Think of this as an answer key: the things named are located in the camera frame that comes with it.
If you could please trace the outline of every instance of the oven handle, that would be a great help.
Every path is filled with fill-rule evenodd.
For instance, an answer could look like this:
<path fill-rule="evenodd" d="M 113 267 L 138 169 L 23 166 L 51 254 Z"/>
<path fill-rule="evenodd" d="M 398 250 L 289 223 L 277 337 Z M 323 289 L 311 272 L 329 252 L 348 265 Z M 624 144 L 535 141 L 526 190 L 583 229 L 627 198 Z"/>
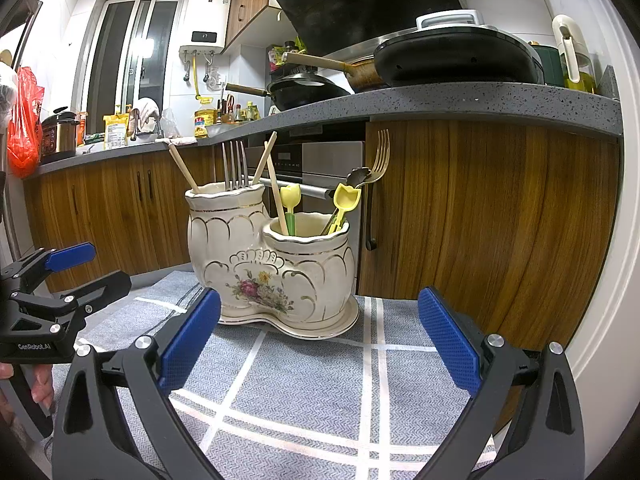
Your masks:
<path fill-rule="evenodd" d="M 268 178 L 261 178 L 260 183 L 264 184 L 267 187 L 271 187 L 271 180 Z M 278 186 L 280 187 L 290 186 L 291 184 L 294 184 L 294 183 L 287 182 L 286 180 L 278 179 Z M 304 196 L 312 196 L 313 198 L 319 198 L 320 200 L 332 200 L 330 196 L 332 191 L 333 189 L 327 189 L 325 187 L 309 186 L 308 184 L 300 184 L 300 193 L 302 193 Z"/>

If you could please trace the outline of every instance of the pink rose motif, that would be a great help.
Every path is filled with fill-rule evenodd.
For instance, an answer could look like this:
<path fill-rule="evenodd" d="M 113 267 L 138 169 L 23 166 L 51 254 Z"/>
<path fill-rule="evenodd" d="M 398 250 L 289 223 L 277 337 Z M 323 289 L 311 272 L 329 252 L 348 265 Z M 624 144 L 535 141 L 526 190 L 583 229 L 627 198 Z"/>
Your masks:
<path fill-rule="evenodd" d="M 244 282 L 241 282 L 240 290 L 249 298 L 256 298 L 258 296 L 258 284 L 251 280 L 244 280 Z"/>

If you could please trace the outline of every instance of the frying pan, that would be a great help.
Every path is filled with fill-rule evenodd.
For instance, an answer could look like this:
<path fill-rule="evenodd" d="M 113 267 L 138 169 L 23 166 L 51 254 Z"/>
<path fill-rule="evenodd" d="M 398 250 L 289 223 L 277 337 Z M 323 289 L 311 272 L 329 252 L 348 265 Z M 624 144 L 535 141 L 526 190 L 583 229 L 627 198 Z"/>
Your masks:
<path fill-rule="evenodd" d="M 285 52 L 282 54 L 282 61 L 285 63 L 300 63 L 344 72 L 349 85 L 356 93 L 366 92 L 368 90 L 379 90 L 380 88 L 387 88 L 388 86 L 382 81 L 378 72 L 376 72 L 373 56 L 368 56 L 353 64 L 349 64 L 325 57 L 308 56 L 306 54 L 298 54 L 297 52 Z"/>
<path fill-rule="evenodd" d="M 281 112 L 349 95 L 344 88 L 316 74 L 288 75 L 270 83 L 266 90 L 234 84 L 227 84 L 226 89 L 229 92 L 270 97 Z"/>

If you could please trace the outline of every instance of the blue gripper pad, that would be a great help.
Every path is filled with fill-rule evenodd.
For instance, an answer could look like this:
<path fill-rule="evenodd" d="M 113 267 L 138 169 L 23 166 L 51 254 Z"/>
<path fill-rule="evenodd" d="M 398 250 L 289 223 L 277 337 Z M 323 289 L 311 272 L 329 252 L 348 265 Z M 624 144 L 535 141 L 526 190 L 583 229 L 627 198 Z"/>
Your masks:
<path fill-rule="evenodd" d="M 480 359 L 444 300 L 430 288 L 423 289 L 418 295 L 418 316 L 456 386 L 475 397 L 482 382 Z"/>
<path fill-rule="evenodd" d="M 60 272 L 90 262 L 94 258 L 95 247 L 85 243 L 51 253 L 44 267 L 52 272 Z"/>
<path fill-rule="evenodd" d="M 182 324 L 162 354 L 158 387 L 166 396 L 184 387 L 200 353 L 220 320 L 220 295 L 210 290 Z"/>

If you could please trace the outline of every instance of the wooden chopstick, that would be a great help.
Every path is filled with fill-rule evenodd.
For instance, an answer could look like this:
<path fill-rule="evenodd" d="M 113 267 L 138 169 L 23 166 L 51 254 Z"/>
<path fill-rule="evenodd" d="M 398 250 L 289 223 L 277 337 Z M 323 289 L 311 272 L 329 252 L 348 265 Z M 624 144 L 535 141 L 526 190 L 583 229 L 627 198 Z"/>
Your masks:
<path fill-rule="evenodd" d="M 268 142 L 264 143 L 264 151 L 267 153 Z M 269 178 L 271 179 L 271 191 L 273 191 L 273 200 L 276 203 L 276 210 L 278 211 L 278 220 L 280 221 L 280 230 L 282 235 L 289 235 L 289 229 L 287 229 L 287 221 L 284 216 L 284 208 L 282 207 L 282 197 L 280 196 L 280 188 L 278 187 L 278 179 L 276 177 L 276 169 L 273 167 L 273 161 L 271 160 L 271 153 L 267 154 L 267 167 L 269 168 Z"/>
<path fill-rule="evenodd" d="M 191 176 L 191 173 L 189 172 L 187 165 L 182 160 L 180 153 L 178 153 L 178 149 L 172 143 L 169 143 L 169 153 L 171 153 L 172 159 L 175 161 L 178 168 L 180 168 L 180 171 L 182 172 L 185 179 L 191 186 L 191 190 L 194 192 L 194 194 L 199 195 L 200 188 L 198 187 L 198 184 L 196 184 L 196 181 Z"/>
<path fill-rule="evenodd" d="M 264 167 L 267 164 L 267 158 L 269 158 L 269 156 L 271 155 L 273 145 L 276 143 L 276 137 L 278 137 L 278 134 L 276 132 L 273 132 L 271 134 L 271 139 L 269 139 L 269 142 L 264 143 L 264 153 L 262 154 L 262 158 L 260 159 L 258 168 L 255 170 L 254 179 L 251 181 L 252 186 L 255 186 L 256 184 L 258 184 L 258 182 L 260 182 L 260 177 L 262 176 Z"/>

